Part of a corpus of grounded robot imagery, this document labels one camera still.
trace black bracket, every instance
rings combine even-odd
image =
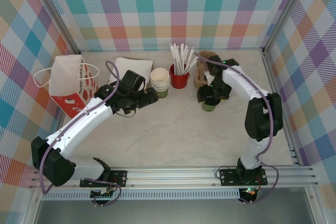
[[[266,186],[268,184],[267,177],[264,169],[260,169],[259,176],[250,180],[247,183],[242,183],[236,169],[221,169],[219,170],[220,184],[222,186]]]
[[[126,170],[110,170],[108,179],[105,181],[115,183],[119,185],[120,187],[126,186],[126,180],[127,180],[127,171]],[[107,184],[102,184],[99,182],[91,182],[86,179],[81,179],[79,183],[80,187],[107,187]]]

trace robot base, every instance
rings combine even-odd
[[[126,170],[108,170],[105,171],[105,178],[107,177],[107,181],[118,184],[120,187],[125,187],[126,186],[126,180],[127,180],[127,171]],[[90,188],[95,188],[95,187],[106,187],[105,184],[101,183],[95,183],[88,181],[86,179],[81,179],[79,183],[80,187],[90,187]],[[112,197],[114,190],[111,190],[111,188],[107,188],[106,193],[102,194],[101,190],[92,190],[90,193],[90,198],[95,198],[96,197],[96,203],[99,205],[104,205],[108,200],[104,200],[105,198],[110,198]]]
[[[266,186],[268,184],[265,170],[261,168],[259,169],[259,174],[256,175],[254,179],[245,183],[241,181],[237,169],[220,169],[219,178],[221,179],[220,184],[222,186]]]

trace green cup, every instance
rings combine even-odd
[[[216,105],[208,105],[205,102],[202,103],[202,109],[206,112],[214,111],[216,108]]]
[[[156,93],[158,94],[157,96],[160,98],[160,99],[163,99],[163,98],[166,98],[167,95],[168,95],[168,89],[164,90],[164,91],[158,91],[156,90]]]

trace paper bag handle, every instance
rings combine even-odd
[[[42,86],[39,86],[39,85],[36,83],[35,75],[37,75],[38,73],[41,73],[41,72],[43,72],[43,71],[49,70],[49,69],[51,69],[51,68],[42,69],[42,70],[36,72],[36,73],[33,75],[33,81],[34,81],[35,85],[38,86],[39,88],[42,88],[42,87],[44,87],[45,85],[47,85],[47,84],[49,83],[49,81],[47,81],[47,82],[46,82],[45,84],[43,84]]]
[[[97,70],[98,70],[98,73],[95,75],[95,76],[93,76],[93,77],[88,77],[88,78],[78,78],[78,80],[88,80],[88,79],[91,79],[91,78],[95,78],[95,77],[97,77],[98,75],[99,75],[99,69],[96,67],[96,66],[94,66],[94,65],[92,65],[92,64],[88,64],[88,63],[80,63],[80,64],[78,64],[78,65],[89,65],[89,66],[92,66],[92,67],[94,67],[94,68],[96,68]]]

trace white napkin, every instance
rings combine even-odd
[[[119,71],[120,80],[123,78],[127,70],[132,70],[133,72],[141,75],[146,79],[145,87],[147,86],[153,65],[152,60],[130,60],[118,57],[115,62],[115,65],[117,66]],[[110,75],[109,83],[114,81],[116,81],[116,78],[113,75]]]

